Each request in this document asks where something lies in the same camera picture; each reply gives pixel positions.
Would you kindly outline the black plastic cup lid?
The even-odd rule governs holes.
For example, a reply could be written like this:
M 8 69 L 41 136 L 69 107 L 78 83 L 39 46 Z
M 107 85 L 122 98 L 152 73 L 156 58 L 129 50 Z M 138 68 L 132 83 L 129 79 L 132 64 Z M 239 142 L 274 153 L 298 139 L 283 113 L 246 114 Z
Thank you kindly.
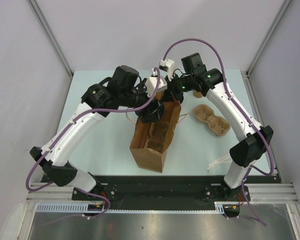
M 147 107 L 141 110 L 138 117 L 143 124 L 160 121 L 165 114 L 165 106 L 160 100 L 153 100 Z

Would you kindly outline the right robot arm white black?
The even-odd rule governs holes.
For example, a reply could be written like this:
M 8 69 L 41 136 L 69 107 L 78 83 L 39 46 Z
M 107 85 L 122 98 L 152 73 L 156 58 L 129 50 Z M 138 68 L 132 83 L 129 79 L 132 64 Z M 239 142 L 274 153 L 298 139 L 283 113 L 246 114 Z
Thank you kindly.
M 249 167 L 267 151 L 274 131 L 262 126 L 254 119 L 231 92 L 224 74 L 218 69 L 208 70 L 199 53 L 193 53 L 181 60 L 184 75 L 174 74 L 175 63 L 170 59 L 159 62 L 159 68 L 167 73 L 167 89 L 173 96 L 197 91 L 212 102 L 229 122 L 238 143 L 229 150 L 231 165 L 223 178 L 221 196 L 232 201 L 239 194 L 238 187 L 246 177 Z

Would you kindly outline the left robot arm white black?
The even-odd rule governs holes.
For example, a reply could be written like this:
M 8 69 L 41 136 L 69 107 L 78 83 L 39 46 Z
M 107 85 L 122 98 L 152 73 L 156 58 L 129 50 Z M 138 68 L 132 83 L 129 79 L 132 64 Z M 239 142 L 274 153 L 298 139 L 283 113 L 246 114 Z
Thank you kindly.
M 100 196 L 98 180 L 69 161 L 86 135 L 110 113 L 135 113 L 143 121 L 160 118 L 161 103 L 155 99 L 161 81 L 160 70 L 141 79 L 140 73 L 127 65 L 118 66 L 113 75 L 88 87 L 75 112 L 61 130 L 44 146 L 34 146 L 30 155 L 35 167 L 41 167 L 52 184 L 72 186 L 90 200 Z

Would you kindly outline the brown paper bag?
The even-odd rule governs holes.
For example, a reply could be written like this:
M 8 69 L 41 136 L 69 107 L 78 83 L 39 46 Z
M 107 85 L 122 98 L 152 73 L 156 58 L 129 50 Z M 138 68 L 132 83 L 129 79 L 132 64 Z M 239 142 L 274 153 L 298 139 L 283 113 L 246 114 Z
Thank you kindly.
M 164 102 L 163 106 L 164 114 L 159 121 L 143 123 L 140 117 L 137 118 L 129 146 L 139 168 L 158 173 L 163 172 L 182 110 L 177 100 Z

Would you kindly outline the brown pulp cup carrier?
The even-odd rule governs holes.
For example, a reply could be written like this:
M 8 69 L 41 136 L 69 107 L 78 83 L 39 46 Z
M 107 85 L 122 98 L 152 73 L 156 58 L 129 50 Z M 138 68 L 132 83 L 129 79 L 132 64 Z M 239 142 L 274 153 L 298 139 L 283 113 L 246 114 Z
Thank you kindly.
M 214 110 L 206 104 L 199 104 L 192 110 L 193 116 L 201 123 L 207 124 L 209 129 L 221 137 L 231 129 L 230 123 L 223 117 L 215 115 Z
M 144 147 L 161 152 L 164 147 L 168 129 L 169 123 L 167 121 L 153 122 L 150 125 Z

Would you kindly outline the brown paper cup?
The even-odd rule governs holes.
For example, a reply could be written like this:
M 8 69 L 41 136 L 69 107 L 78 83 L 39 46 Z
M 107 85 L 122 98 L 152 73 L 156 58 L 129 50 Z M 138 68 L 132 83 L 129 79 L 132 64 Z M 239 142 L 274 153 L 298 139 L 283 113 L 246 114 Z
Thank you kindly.
M 198 99 L 203 97 L 201 92 L 198 92 L 198 91 L 195 91 L 195 90 L 192 91 L 192 94 L 195 98 L 198 98 Z

